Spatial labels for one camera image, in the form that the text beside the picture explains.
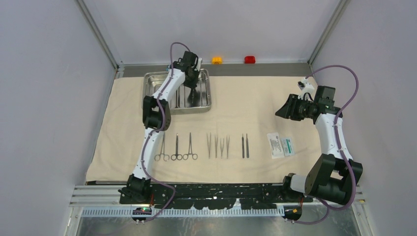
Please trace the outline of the wire mesh steel basket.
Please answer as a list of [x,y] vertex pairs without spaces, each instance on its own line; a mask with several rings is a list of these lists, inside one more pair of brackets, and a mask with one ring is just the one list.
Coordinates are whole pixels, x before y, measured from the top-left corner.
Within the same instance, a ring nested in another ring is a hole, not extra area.
[[208,112],[210,109],[211,109],[211,91],[210,91],[210,82],[209,82],[209,105],[207,107],[170,109],[170,113],[171,113],[171,115],[187,115],[187,114],[205,113],[205,112]]

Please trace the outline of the green white packet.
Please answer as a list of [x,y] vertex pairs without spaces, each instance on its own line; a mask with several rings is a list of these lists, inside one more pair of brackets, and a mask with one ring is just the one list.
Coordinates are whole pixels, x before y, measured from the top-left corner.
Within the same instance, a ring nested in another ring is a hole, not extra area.
[[283,146],[283,151],[284,151],[284,156],[285,157],[295,155],[294,145],[293,145],[291,137],[281,138],[281,143],[282,143],[282,146]]

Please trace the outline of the white sterile pouch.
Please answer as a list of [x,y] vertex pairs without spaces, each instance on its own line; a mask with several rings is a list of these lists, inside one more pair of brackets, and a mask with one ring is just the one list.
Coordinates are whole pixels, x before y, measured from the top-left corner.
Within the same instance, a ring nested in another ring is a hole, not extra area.
[[270,145],[272,159],[283,158],[284,150],[281,144],[279,133],[267,133],[267,139]]

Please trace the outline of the beige cloth wrap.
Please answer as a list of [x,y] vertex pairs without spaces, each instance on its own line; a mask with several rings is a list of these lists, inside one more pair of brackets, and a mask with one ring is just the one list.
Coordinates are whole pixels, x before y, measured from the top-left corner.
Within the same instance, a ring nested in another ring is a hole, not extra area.
[[[142,77],[114,81],[87,174],[87,181],[126,181],[136,166],[144,141]],[[210,77],[212,106],[200,114],[173,115],[165,133],[165,152],[188,151],[189,133],[197,160],[155,161],[150,174],[166,182],[278,183],[289,173],[307,175],[321,156],[319,134],[310,119],[293,121],[275,112],[288,96],[299,93],[298,77]],[[267,133],[291,137],[295,155],[272,159]],[[211,133],[208,158],[206,134]],[[249,138],[250,158],[241,153],[241,137]],[[218,136],[217,158],[214,135]],[[226,158],[226,136],[230,136]],[[224,139],[223,158],[220,139]]]

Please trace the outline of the steel tweezers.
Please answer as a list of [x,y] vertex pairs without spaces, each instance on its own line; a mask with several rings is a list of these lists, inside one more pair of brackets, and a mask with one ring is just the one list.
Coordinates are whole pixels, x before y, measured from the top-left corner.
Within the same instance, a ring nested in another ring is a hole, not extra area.
[[214,144],[215,144],[215,148],[214,148],[214,151],[215,151],[215,158],[217,158],[217,148],[218,148],[218,136],[217,136],[217,134],[215,134],[214,135]]
[[221,158],[223,158],[223,151],[224,151],[224,139],[221,138],[220,139],[220,153],[221,153]]
[[208,158],[211,156],[211,133],[206,134],[207,147],[208,147]]
[[226,136],[226,158],[229,158],[230,136]]

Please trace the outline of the short steel scissors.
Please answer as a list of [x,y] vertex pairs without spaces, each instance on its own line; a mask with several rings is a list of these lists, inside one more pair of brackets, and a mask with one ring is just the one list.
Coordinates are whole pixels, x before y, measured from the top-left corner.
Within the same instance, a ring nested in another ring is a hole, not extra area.
[[176,143],[175,143],[175,152],[171,155],[170,159],[172,161],[183,160],[183,155],[179,152],[179,135],[176,134]]

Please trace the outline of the long steel forceps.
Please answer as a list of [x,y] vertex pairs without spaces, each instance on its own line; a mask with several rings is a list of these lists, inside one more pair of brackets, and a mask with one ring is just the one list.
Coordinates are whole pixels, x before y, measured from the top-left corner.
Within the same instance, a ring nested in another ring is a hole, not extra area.
[[155,161],[169,161],[170,156],[165,153],[165,134],[162,136],[161,148],[159,154],[154,156]]

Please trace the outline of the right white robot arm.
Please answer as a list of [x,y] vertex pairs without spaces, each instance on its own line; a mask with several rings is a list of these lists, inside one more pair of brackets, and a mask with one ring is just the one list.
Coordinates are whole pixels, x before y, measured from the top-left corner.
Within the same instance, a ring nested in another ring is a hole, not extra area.
[[349,154],[342,132],[341,109],[334,105],[335,88],[319,86],[314,100],[290,94],[276,116],[301,121],[310,118],[319,133],[321,156],[306,176],[290,173],[284,177],[281,197],[293,202],[300,194],[349,206],[362,175],[361,163]]

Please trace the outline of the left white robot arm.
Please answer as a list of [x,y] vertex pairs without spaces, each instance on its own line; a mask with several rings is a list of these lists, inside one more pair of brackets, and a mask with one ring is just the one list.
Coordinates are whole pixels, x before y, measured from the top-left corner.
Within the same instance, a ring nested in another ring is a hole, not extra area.
[[126,186],[119,190],[121,204],[144,204],[151,196],[150,174],[152,161],[159,143],[171,123],[170,101],[181,85],[195,88],[202,59],[191,51],[173,61],[168,75],[160,88],[152,95],[143,98],[143,117],[145,127],[144,141],[139,160],[128,177]]

